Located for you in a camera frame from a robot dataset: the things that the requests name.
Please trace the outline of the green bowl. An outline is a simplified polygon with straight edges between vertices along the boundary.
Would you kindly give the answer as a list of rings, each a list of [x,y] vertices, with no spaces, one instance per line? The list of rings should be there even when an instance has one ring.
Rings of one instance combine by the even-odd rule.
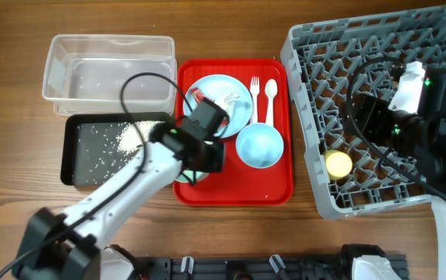
[[[180,183],[197,184],[199,181],[207,178],[208,175],[209,173],[200,171],[184,170],[175,180]]]

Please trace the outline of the yellow cup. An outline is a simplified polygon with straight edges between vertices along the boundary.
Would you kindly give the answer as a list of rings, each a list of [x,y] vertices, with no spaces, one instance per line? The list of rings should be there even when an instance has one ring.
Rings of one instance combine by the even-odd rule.
[[[325,166],[331,180],[340,180],[346,177],[353,168],[353,161],[344,152],[328,150],[323,153]]]

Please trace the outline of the red snack wrapper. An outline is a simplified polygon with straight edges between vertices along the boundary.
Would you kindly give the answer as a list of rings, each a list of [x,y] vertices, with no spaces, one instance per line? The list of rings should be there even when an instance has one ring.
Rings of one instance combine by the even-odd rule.
[[[206,98],[206,99],[208,99],[208,100],[213,102],[213,99],[207,97],[203,93],[203,91],[201,91],[200,88],[198,88],[198,87],[190,89],[188,91],[188,93],[194,98],[196,104],[200,104],[204,98]],[[229,121],[228,121],[228,118],[226,117],[219,127],[220,128],[225,128],[228,124],[229,124]]]

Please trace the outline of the white tissue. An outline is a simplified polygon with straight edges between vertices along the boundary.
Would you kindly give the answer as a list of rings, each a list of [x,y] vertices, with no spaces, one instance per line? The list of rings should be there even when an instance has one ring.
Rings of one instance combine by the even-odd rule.
[[[238,93],[228,93],[223,97],[222,108],[227,112],[229,117],[232,117],[236,102],[240,100]]]

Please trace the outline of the light blue bowl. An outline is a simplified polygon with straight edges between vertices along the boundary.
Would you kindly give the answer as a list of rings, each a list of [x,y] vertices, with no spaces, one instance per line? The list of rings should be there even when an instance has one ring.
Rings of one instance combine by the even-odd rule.
[[[237,136],[236,151],[247,166],[266,169],[281,159],[284,153],[283,137],[268,124],[249,124]]]

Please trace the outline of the light blue plate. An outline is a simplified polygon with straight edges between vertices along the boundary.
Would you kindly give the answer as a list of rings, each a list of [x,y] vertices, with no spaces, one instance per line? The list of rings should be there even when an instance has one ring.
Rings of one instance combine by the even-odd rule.
[[[253,101],[246,86],[228,75],[208,75],[186,91],[188,104],[194,110],[203,97],[223,108],[230,119],[219,126],[216,137],[228,138],[243,129],[251,119]]]

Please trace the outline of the white rice pile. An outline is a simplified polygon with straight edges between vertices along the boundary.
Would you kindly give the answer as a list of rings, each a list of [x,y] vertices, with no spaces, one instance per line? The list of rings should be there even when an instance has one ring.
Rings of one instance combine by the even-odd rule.
[[[120,133],[116,137],[119,152],[130,155],[136,152],[143,142],[149,141],[153,128],[162,121],[137,121],[134,124],[120,124]]]

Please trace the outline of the white plastic fork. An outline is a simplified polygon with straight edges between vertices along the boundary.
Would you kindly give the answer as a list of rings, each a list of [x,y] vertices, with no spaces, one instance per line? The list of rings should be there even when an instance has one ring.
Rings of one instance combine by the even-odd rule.
[[[252,98],[252,115],[250,123],[258,122],[258,94],[260,93],[260,79],[257,76],[251,78],[250,94]]]

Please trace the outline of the white plastic spoon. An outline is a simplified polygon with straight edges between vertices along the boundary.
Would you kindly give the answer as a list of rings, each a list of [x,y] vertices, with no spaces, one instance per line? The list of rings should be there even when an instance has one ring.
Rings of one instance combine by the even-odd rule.
[[[270,79],[265,85],[265,95],[268,97],[265,123],[274,126],[274,99],[278,93],[278,85],[275,79]]]

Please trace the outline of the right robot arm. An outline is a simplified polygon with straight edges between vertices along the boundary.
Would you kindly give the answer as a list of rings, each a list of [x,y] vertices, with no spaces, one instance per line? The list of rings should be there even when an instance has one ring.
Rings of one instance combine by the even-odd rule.
[[[375,149],[382,146],[416,160],[413,182],[425,180],[437,227],[438,277],[446,279],[446,69],[414,61],[390,67],[391,100],[349,88],[340,107],[342,126]]]

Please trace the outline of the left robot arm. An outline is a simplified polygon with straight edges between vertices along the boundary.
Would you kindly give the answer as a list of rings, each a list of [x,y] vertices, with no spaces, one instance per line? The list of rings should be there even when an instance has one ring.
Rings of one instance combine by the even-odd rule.
[[[225,145],[191,124],[158,124],[140,151],[101,187],[54,214],[29,219],[16,259],[2,272],[17,279],[101,279],[102,255],[142,204],[184,170],[221,171]]]

